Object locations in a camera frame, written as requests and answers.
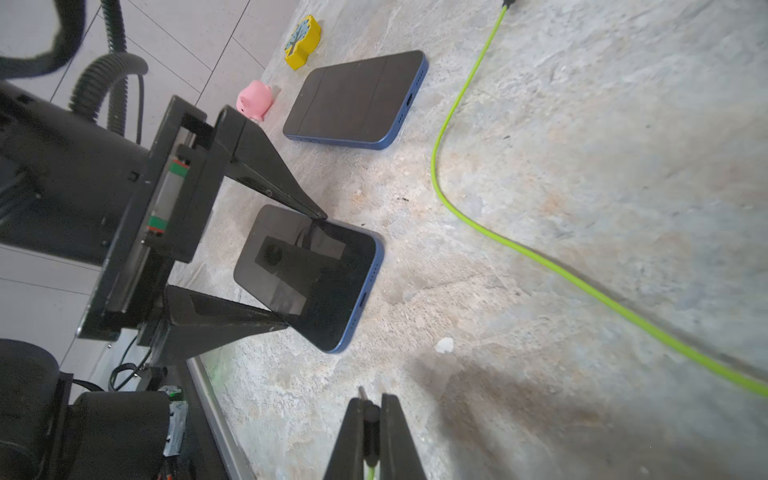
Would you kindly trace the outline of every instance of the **tiled floor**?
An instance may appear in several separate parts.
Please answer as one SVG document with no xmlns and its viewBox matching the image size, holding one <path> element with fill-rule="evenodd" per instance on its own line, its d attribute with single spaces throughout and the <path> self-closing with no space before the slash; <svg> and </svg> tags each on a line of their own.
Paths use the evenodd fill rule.
<svg viewBox="0 0 768 480">
<path fill-rule="evenodd" d="M 122 0 L 127 49 L 149 64 L 144 77 L 142 144 L 149 147 L 172 95 L 195 103 L 215 120 L 237 93 L 261 78 L 266 63 L 282 44 L 298 0 Z M 108 53 L 99 0 L 86 0 L 86 29 L 80 50 L 65 68 L 41 78 L 12 83 L 67 108 L 78 76 L 97 57 Z M 58 30 L 52 0 L 5 0 L 0 3 L 0 55 L 29 57 L 47 51 Z M 107 101 L 99 124 L 106 123 Z M 137 81 L 128 80 L 126 137 L 136 136 Z M 113 348 L 107 343 L 70 340 L 98 271 L 62 266 L 48 258 L 8 249 L 13 261 L 0 268 L 0 297 L 18 320 L 0 329 L 0 337 L 36 343 L 56 355 L 63 370 L 106 386 L 109 372 L 133 338 L 128 331 Z M 89 273 L 73 279 L 73 273 Z M 50 285 L 59 279 L 81 285 L 78 291 Z M 127 361 L 138 362 L 142 349 L 133 348 Z"/>
<path fill-rule="evenodd" d="M 122 0 L 127 48 L 149 64 L 144 78 L 142 144 L 151 145 L 171 95 L 195 103 L 209 117 L 261 77 L 286 36 L 298 0 Z M 87 0 L 87 31 L 71 63 L 43 78 L 14 81 L 66 108 L 80 73 L 108 52 L 100 2 Z M 0 55 L 47 50 L 58 20 L 50 0 L 10 0 L 0 15 Z M 126 137 L 136 136 L 137 82 L 128 81 Z M 100 124 L 104 123 L 103 106 Z"/>
</svg>

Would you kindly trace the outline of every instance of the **pink toy pig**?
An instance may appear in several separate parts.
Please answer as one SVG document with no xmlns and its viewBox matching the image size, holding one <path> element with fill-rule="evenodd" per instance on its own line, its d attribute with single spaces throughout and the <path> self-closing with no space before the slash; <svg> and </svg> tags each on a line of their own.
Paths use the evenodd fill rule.
<svg viewBox="0 0 768 480">
<path fill-rule="evenodd" d="M 251 120 L 264 120 L 264 114 L 272 106 L 272 89 L 258 80 L 250 82 L 237 95 L 237 110 Z"/>
</svg>

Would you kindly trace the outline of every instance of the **green cable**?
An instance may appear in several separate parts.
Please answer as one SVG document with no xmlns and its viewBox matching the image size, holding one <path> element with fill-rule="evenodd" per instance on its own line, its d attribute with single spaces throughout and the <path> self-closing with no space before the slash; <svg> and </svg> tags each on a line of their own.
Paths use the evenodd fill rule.
<svg viewBox="0 0 768 480">
<path fill-rule="evenodd" d="M 496 240 L 502 245 L 506 245 L 507 247 L 512 248 L 516 252 L 522 253 L 523 255 L 530 258 L 531 260 L 535 260 L 536 262 L 539 262 L 541 265 L 546 266 L 548 269 L 564 277 L 566 280 L 570 281 L 571 283 L 573 283 L 574 285 L 576 285 L 586 293 L 589 293 L 594 298 L 600 300 L 602 303 L 604 303 L 608 308 L 610 308 L 614 312 L 618 313 L 625 319 L 634 323 L 636 326 L 639 326 L 642 330 L 644 330 L 646 333 L 654 337 L 659 342 L 662 342 L 664 345 L 686 356 L 687 358 L 693 360 L 694 362 L 698 362 L 702 366 L 708 368 L 709 370 L 716 373 L 717 375 L 722 376 L 726 380 L 730 380 L 731 382 L 737 384 L 738 386 L 742 386 L 743 388 L 750 390 L 751 392 L 755 392 L 759 395 L 768 396 L 768 385 L 766 385 L 765 383 L 760 382 L 756 379 L 752 379 L 748 376 L 742 375 L 741 373 L 723 365 L 722 363 L 717 362 L 715 359 L 709 356 L 706 356 L 701 352 L 698 352 L 692 346 L 681 342 L 677 338 L 673 337 L 671 334 L 665 332 L 664 330 L 662 330 L 658 326 L 655 326 L 653 323 L 649 322 L 642 316 L 628 309 L 626 306 L 623 306 L 619 302 L 611 299 L 608 295 L 606 295 L 605 293 L 602 293 L 600 290 L 594 288 L 589 283 L 583 281 L 579 277 L 575 276 L 573 273 L 567 271 L 562 266 L 557 265 L 555 262 L 552 262 L 551 260 L 548 260 L 547 258 L 542 257 L 541 255 L 529 250 L 526 247 L 523 247 L 520 243 L 509 240 L 508 238 L 502 237 L 498 233 L 490 231 L 489 229 L 483 227 L 479 223 L 475 222 L 473 219 L 464 215 L 458 208 L 454 207 L 453 204 L 451 204 L 451 202 L 447 198 L 445 198 L 445 195 L 440 189 L 440 185 L 438 184 L 438 181 L 437 181 L 437 150 L 440 147 L 440 142 L 442 140 L 443 134 L 445 133 L 445 129 L 448 127 L 448 123 L 451 121 L 451 118 L 453 117 L 453 114 L 456 111 L 456 107 L 458 107 L 459 102 L 461 102 L 462 97 L 464 97 L 464 93 L 467 91 L 467 87 L 469 86 L 469 83 L 472 81 L 472 78 L 475 76 L 475 72 L 480 66 L 480 62 L 482 62 L 483 57 L 485 57 L 485 52 L 488 50 L 488 46 L 491 44 L 491 41 L 493 41 L 493 38 L 496 35 L 498 26 L 502 23 L 502 19 L 504 18 L 505 13 L 507 12 L 507 8 L 508 7 L 506 5 L 502 8 L 502 13 L 498 16 L 498 20 L 496 20 L 496 24 L 493 26 L 493 31 L 491 31 L 491 36 L 488 37 L 488 40 L 485 42 L 485 45 L 483 46 L 482 51 L 480 52 L 480 56 L 478 57 L 478 60 L 475 62 L 475 66 L 472 67 L 472 71 L 469 74 L 469 78 L 467 78 L 467 81 L 464 83 L 462 90 L 458 93 L 458 97 L 456 98 L 456 101 L 453 102 L 451 111 L 448 113 L 448 117 L 445 119 L 445 122 L 443 122 L 442 127 L 440 128 L 440 133 L 438 134 L 437 141 L 435 141 L 435 147 L 432 149 L 432 162 L 430 167 L 430 170 L 432 173 L 432 186 L 435 188 L 435 192 L 437 193 L 437 196 L 440 199 L 440 201 L 443 202 L 443 204 L 448 208 L 448 210 L 453 212 L 454 215 L 456 215 L 459 219 L 461 219 L 464 223 L 468 224 L 470 227 L 474 228 L 475 230 L 482 233 L 483 235 L 490 237 L 493 240 Z"/>
</svg>

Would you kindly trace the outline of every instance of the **blue smartphone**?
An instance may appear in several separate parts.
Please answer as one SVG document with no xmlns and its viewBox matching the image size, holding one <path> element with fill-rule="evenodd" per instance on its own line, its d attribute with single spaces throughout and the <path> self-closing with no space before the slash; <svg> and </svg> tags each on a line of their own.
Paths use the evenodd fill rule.
<svg viewBox="0 0 768 480">
<path fill-rule="evenodd" d="M 234 277 L 314 346 L 337 353 L 352 339 L 383 259 L 373 232 L 267 205 Z"/>
<path fill-rule="evenodd" d="M 382 150 L 400 132 L 428 68 L 420 50 L 316 68 L 307 75 L 283 134 L 314 144 Z"/>
</svg>

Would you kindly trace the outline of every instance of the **stone surface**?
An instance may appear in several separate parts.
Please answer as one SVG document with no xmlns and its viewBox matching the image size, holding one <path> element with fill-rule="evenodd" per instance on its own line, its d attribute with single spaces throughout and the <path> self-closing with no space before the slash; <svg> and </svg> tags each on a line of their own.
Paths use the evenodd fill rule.
<svg viewBox="0 0 768 480">
<path fill-rule="evenodd" d="M 399 396 L 430 478 L 764 478 L 768 401 L 660 345 L 438 201 L 429 155 L 501 2 L 303 0 L 323 36 L 279 52 L 263 123 L 332 217 L 386 240 L 349 348 L 284 330 L 204 356 L 258 478 L 321 478 L 346 403 Z M 768 369 L 768 4 L 520 0 L 448 129 L 447 196 L 716 352 Z M 288 141 L 323 65 L 423 50 L 396 142 Z M 225 184 L 174 282 L 258 305 L 232 277 L 263 197 Z M 454 341 L 437 353 L 440 339 Z"/>
</svg>

